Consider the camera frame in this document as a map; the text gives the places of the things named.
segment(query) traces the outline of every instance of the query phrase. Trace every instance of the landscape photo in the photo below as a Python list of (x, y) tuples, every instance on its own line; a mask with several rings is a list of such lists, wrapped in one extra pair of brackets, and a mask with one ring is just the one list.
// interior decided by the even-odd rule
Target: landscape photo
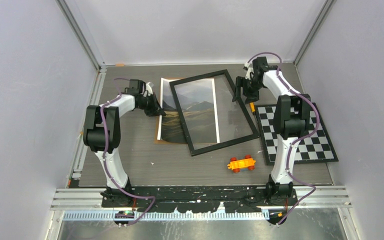
[[(170, 89), (170, 82), (177, 79), (161, 79), (161, 106), (166, 116), (160, 116), (158, 140), (185, 144), (179, 113)], [(175, 86), (177, 97), (194, 144), (220, 142), (214, 79), (205, 78)]]

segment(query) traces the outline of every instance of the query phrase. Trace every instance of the checkerboard pattern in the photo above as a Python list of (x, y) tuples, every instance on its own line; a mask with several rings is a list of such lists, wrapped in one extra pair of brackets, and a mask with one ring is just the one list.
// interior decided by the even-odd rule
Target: checkerboard pattern
[[(274, 165), (276, 159), (276, 151), (278, 149), (278, 136), (273, 128), (273, 118), (275, 115), (276, 105), (255, 106), (257, 109), (257, 121), (259, 123), (260, 135), (264, 147), (265, 163)], [(309, 131), (313, 131), (316, 127), (316, 114), (310, 112)], [(335, 154), (334, 147), (329, 139), (328, 132), (321, 120), (317, 132), (311, 137), (302, 140), (296, 150), (295, 163), (326, 163), (337, 162), (338, 158)]]

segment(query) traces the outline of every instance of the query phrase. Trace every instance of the white wall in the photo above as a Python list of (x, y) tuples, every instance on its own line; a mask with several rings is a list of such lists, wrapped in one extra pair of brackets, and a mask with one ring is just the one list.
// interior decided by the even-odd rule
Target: white wall
[(55, 0), (0, 0), (0, 239), (43, 239), (95, 76)]
[(384, 1), (337, 1), (298, 66), (364, 240), (384, 239)]
[(95, 55), (114, 65), (242, 63), (264, 51), (292, 62), (324, 0), (68, 2)]

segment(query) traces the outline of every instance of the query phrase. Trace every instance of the orange toy car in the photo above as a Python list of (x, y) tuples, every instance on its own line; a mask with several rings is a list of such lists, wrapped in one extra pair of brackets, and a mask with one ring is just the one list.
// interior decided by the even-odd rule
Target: orange toy car
[(236, 157), (232, 157), (230, 159), (230, 163), (227, 165), (228, 169), (232, 169), (232, 171), (236, 174), (241, 171), (241, 169), (248, 169), (250, 171), (256, 169), (255, 167), (256, 161), (251, 157), (251, 155), (246, 155), (244, 159), (238, 160)]

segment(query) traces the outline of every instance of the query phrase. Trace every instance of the wood grain surface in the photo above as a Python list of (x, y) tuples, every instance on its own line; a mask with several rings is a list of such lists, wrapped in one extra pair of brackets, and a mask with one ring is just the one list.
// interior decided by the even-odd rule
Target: wood grain surface
[[(109, 67), (99, 103), (113, 99), (117, 95), (113, 80), (116, 77), (139, 79), (154, 83), (154, 91), (160, 95), (161, 78), (187, 78), (227, 69), (235, 81), (236, 76), (244, 76), (242, 64), (214, 65), (160, 65), (160, 66), (121, 66)], [(299, 91), (302, 87), (293, 64), (281, 66), (283, 75)], [(121, 89), (127, 81), (117, 80)], [(255, 104), (275, 104), (276, 99), (268, 89), (260, 90), (260, 100)], [(231, 101), (218, 101), (217, 106), (228, 108)], [(264, 149), (260, 139), (240, 143), (227, 148), (191, 157), (186, 144), (155, 144), (156, 117), (147, 117), (140, 109), (128, 112), (120, 118), (121, 143), (120, 158), (133, 186), (193, 186), (193, 185), (263, 185), (267, 182), (273, 166), (264, 163)], [(228, 126), (220, 125), (220, 131), (229, 131)], [(233, 174), (227, 169), (231, 157), (242, 158), (252, 155), (256, 160), (255, 170)], [(293, 168), (295, 176), (312, 184), (331, 184), (332, 180), (325, 163), (297, 164)], [(88, 150), (80, 186), (105, 186), (106, 179), (98, 158)]]

